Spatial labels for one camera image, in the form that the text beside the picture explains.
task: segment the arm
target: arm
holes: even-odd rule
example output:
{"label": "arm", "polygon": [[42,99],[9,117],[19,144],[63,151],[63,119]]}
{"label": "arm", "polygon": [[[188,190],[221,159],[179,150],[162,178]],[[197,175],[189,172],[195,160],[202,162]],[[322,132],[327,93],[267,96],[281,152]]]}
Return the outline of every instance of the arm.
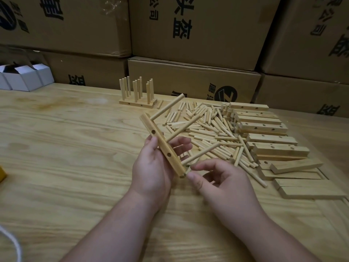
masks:
{"label": "arm", "polygon": [[[186,137],[170,144],[177,155],[193,147]],[[61,262],[138,261],[151,220],[170,193],[173,175],[157,138],[149,136],[133,164],[128,192]]]}
{"label": "arm", "polygon": [[267,216],[242,169],[219,159],[198,162],[191,169],[210,171],[204,176],[189,172],[187,178],[222,224],[244,242],[257,262],[320,262]]}

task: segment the logo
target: logo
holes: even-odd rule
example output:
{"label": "logo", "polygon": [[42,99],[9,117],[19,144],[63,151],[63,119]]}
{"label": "logo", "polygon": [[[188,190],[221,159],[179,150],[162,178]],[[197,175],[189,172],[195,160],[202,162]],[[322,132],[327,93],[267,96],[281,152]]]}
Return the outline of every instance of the logo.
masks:
{"label": "logo", "polygon": [[5,30],[14,30],[17,26],[15,13],[2,0],[0,0],[0,26]]}
{"label": "logo", "polygon": [[215,93],[215,101],[235,102],[238,98],[238,92],[232,86],[223,86]]}

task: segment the white cord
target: white cord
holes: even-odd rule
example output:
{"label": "white cord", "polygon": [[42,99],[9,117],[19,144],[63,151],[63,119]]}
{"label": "white cord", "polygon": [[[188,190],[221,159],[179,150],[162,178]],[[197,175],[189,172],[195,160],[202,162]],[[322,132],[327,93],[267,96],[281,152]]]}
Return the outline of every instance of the white cord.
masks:
{"label": "white cord", "polygon": [[19,242],[17,241],[17,239],[15,238],[14,235],[12,235],[11,233],[9,233],[4,227],[2,227],[0,225],[0,232],[2,232],[4,235],[6,235],[15,245],[16,247],[16,252],[17,252],[17,262],[21,262],[22,261],[22,249],[21,246],[19,244]]}

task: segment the person's right hand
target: person's right hand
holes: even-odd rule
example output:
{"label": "person's right hand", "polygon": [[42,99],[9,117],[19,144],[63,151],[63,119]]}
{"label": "person's right hand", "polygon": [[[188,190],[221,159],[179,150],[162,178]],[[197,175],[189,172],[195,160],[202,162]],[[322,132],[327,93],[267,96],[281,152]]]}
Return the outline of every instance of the person's right hand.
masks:
{"label": "person's right hand", "polygon": [[[221,223],[239,237],[267,217],[247,174],[221,159],[199,161],[190,166],[187,178],[206,199]],[[209,171],[201,176],[198,172]]]}

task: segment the wooden table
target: wooden table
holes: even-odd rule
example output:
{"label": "wooden table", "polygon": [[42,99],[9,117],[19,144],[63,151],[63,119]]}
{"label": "wooden table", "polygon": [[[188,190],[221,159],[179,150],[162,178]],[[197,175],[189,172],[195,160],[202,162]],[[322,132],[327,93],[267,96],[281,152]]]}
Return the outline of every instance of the wooden table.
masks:
{"label": "wooden table", "polygon": [[[129,188],[148,136],[139,115],[155,111],[119,105],[120,97],[118,90],[65,84],[0,90],[0,165],[9,175],[0,184],[0,224],[20,240],[24,261],[58,261]],[[348,191],[349,120],[274,112],[325,162],[324,174]],[[345,202],[286,200],[270,182],[267,189],[251,182],[268,215],[308,249],[323,261],[349,261]],[[14,259],[0,235],[0,261]],[[177,180],[153,221],[142,259],[253,261],[186,179]]]}

